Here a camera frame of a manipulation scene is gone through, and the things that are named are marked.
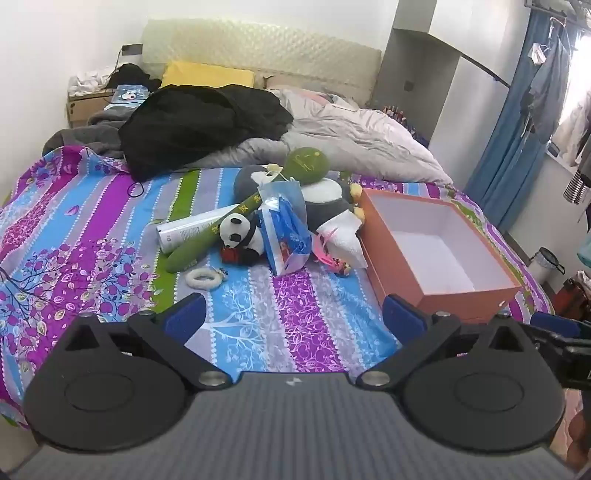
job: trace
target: floor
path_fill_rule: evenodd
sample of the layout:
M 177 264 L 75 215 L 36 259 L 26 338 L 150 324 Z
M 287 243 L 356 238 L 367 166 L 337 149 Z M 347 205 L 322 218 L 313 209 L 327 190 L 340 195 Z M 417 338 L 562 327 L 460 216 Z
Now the floor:
M 0 417 L 0 470 L 7 472 L 16 467 L 35 447 L 28 431 L 13 427 Z

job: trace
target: stuffed animal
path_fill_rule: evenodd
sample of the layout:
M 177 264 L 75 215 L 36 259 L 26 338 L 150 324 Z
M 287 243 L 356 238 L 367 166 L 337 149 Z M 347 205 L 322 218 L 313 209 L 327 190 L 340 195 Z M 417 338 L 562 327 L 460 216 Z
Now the stuffed animal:
M 256 222 L 240 213 L 231 213 L 220 224 L 223 242 L 222 261 L 253 266 L 265 251 L 261 230 Z
M 310 147 L 296 148 L 285 159 L 282 175 L 294 178 L 302 185 L 315 183 L 321 180 L 329 171 L 329 159 L 320 150 Z M 261 196 L 255 190 L 254 193 L 241 202 L 232 213 L 254 212 L 261 206 Z M 185 270 L 195 262 L 207 255 L 207 250 L 219 241 L 219 228 L 223 218 L 220 218 L 208 228 L 201 230 L 197 235 L 179 245 L 166 259 L 165 268 L 169 273 Z
M 234 200 L 242 202 L 258 191 L 258 187 L 273 181 L 281 174 L 281 167 L 270 164 L 267 167 L 251 165 L 243 167 L 234 181 Z M 361 186 L 344 181 L 322 178 L 317 182 L 302 185 L 301 191 L 306 201 L 308 229 L 316 232 L 318 227 L 338 214 L 349 210 L 362 222 L 365 220 L 363 210 L 354 203 L 361 196 Z

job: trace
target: orange box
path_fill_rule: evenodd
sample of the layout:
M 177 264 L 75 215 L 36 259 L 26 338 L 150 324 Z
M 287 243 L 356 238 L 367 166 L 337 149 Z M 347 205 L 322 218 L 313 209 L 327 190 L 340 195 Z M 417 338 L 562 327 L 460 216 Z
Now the orange box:
M 380 305 L 395 293 L 423 312 L 488 322 L 521 288 L 501 256 L 452 203 L 364 189 L 360 237 Z

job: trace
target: yellow pillow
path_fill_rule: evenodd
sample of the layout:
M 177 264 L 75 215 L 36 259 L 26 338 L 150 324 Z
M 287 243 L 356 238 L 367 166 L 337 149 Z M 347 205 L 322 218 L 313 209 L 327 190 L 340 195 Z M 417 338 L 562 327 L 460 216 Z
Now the yellow pillow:
M 189 61 L 172 61 L 166 66 L 162 76 L 162 87 L 167 85 L 223 87 L 231 83 L 252 87 L 255 84 L 255 74 L 250 70 L 229 69 Z

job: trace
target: padded headboard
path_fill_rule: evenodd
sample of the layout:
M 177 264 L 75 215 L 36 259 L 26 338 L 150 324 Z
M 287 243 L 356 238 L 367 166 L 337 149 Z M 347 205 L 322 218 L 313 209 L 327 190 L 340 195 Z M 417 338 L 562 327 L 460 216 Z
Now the padded headboard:
M 381 61 L 379 50 L 326 35 L 205 18 L 149 20 L 142 42 L 143 67 L 153 76 L 184 60 L 253 70 L 258 87 L 263 77 L 287 73 L 356 87 L 368 99 Z

